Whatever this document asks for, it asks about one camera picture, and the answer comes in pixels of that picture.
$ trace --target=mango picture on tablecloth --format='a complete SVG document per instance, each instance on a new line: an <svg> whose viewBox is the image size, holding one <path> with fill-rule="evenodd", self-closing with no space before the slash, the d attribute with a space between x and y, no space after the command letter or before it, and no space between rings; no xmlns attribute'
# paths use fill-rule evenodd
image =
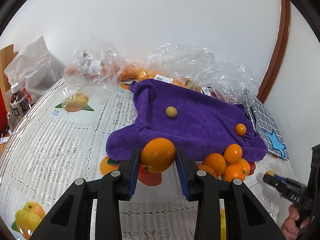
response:
<svg viewBox="0 0 320 240"><path fill-rule="evenodd" d="M67 112L78 112L80 110L94 111L88 105L89 97L85 93L75 93L66 97L63 102L55 108L63 108Z"/></svg>
<svg viewBox="0 0 320 240"><path fill-rule="evenodd" d="M27 202L22 209L16 212L11 229L29 240L45 215L45 211L39 203Z"/></svg>

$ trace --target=white lace tablecloth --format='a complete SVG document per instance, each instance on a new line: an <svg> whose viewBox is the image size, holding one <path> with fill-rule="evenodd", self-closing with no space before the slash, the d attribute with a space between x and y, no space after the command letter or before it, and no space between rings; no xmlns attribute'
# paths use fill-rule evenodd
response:
<svg viewBox="0 0 320 240"><path fill-rule="evenodd" d="M69 113L54 108L61 103L63 82L55 84L31 108L0 157L0 215L8 228L15 221L16 211L26 202L38 202L48 212L75 179L101 178L99 164L106 156L109 134L135 121L133 93L120 86L111 90L91 87L89 106L94 112ZM255 173L245 183L281 225L289 203L262 182L263 174L270 169L295 178L289 162L266 155L257 162ZM148 187L138 181L132 200L120 202L119 206L123 239L192 240L194 237L197 202L184 199L174 163L163 172L159 186ZM95 208L96 202L92 212L92 239ZM23 239L19 233L11 232L17 239Z"/></svg>

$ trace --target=silver screw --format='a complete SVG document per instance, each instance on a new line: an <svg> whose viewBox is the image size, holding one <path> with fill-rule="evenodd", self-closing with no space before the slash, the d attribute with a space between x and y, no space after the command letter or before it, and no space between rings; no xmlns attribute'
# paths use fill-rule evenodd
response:
<svg viewBox="0 0 320 240"><path fill-rule="evenodd" d="M121 174L120 171L112 171L111 172L112 177L118 177L120 174Z"/></svg>
<svg viewBox="0 0 320 240"><path fill-rule="evenodd" d="M233 183L239 186L242 184L242 180L241 179L234 179Z"/></svg>
<svg viewBox="0 0 320 240"><path fill-rule="evenodd" d="M207 173L205 171L203 171L203 170L199 170L199 171L197 171L197 174L200 177L204 177Z"/></svg>
<svg viewBox="0 0 320 240"><path fill-rule="evenodd" d="M83 184L83 183L84 183L84 179L81 179L81 178L76 179L76 181L75 181L75 184L76 184L77 186L80 186L80 185Z"/></svg>

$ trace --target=bottle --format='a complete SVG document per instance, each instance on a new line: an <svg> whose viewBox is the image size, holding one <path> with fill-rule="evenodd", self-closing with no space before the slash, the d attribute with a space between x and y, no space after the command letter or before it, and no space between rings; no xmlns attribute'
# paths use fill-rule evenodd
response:
<svg viewBox="0 0 320 240"><path fill-rule="evenodd" d="M15 83L11 86L11 93L10 108L17 123L19 123L22 117L30 109L30 106L27 102L26 95L20 91L19 83Z"/></svg>
<svg viewBox="0 0 320 240"><path fill-rule="evenodd" d="M17 126L16 119L11 113L7 113L7 120L8 120L8 125L9 125L10 130L13 132L13 130Z"/></svg>

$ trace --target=gray checkered fabric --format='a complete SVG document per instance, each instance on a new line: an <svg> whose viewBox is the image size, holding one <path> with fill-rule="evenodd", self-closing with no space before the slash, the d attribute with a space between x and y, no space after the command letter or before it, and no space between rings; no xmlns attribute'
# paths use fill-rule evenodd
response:
<svg viewBox="0 0 320 240"><path fill-rule="evenodd" d="M268 152L278 158L289 160L288 151L275 121L258 99L250 107L248 117L268 147Z"/></svg>

